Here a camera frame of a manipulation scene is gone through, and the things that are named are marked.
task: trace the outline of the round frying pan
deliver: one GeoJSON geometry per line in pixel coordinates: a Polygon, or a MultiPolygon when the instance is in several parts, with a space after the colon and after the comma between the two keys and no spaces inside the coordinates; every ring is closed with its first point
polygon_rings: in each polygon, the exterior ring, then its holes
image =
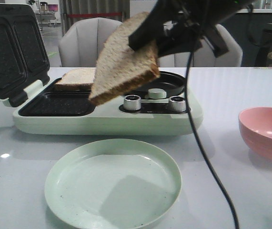
{"type": "Polygon", "coordinates": [[[160,71],[160,77],[150,83],[147,83],[137,89],[131,90],[127,94],[136,94],[142,99],[148,94],[151,88],[161,88],[166,91],[167,98],[180,95],[183,92],[185,78],[181,75],[160,71]]]}

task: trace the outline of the sandwich maker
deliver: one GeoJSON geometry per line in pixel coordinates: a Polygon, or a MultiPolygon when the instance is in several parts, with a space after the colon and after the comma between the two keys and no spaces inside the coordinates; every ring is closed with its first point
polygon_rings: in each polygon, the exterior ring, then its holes
{"type": "Polygon", "coordinates": [[[16,107],[15,126],[23,132],[53,135],[185,135],[192,133],[187,112],[198,127],[202,109],[189,91],[181,109],[183,77],[161,72],[156,81],[95,107],[90,90],[56,91],[50,63],[32,8],[0,4],[0,101],[16,107]]]}

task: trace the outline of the floor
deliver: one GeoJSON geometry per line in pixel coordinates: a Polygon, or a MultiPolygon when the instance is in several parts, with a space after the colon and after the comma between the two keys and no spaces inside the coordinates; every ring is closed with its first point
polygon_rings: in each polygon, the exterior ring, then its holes
{"type": "Polygon", "coordinates": [[[41,35],[48,54],[50,67],[61,67],[58,45],[62,38],[61,26],[40,25],[41,35]]]}

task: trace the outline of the open sandwich maker lid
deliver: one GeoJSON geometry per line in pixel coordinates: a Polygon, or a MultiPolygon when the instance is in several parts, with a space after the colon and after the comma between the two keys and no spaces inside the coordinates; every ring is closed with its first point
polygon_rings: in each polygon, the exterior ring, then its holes
{"type": "Polygon", "coordinates": [[[0,100],[16,107],[25,102],[24,88],[50,79],[48,56],[33,9],[0,4],[0,100]]]}

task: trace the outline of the table surface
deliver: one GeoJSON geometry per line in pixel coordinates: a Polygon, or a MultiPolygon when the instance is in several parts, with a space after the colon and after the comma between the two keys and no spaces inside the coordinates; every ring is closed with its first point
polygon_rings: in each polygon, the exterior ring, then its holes
{"type": "MultiPolygon", "coordinates": [[[[51,79],[71,68],[51,68],[51,79]]],[[[165,68],[184,75],[184,68],[165,68]]],[[[272,107],[272,68],[192,68],[190,88],[204,110],[199,136],[229,192],[241,229],[272,229],[272,161],[243,142],[238,113],[272,107]]],[[[44,183],[52,166],[89,142],[131,138],[169,153],[182,174],[178,201],[156,229],[232,229],[227,202],[210,174],[193,135],[32,135],[14,126],[15,108],[0,103],[0,229],[71,229],[49,209],[44,183]]]]}

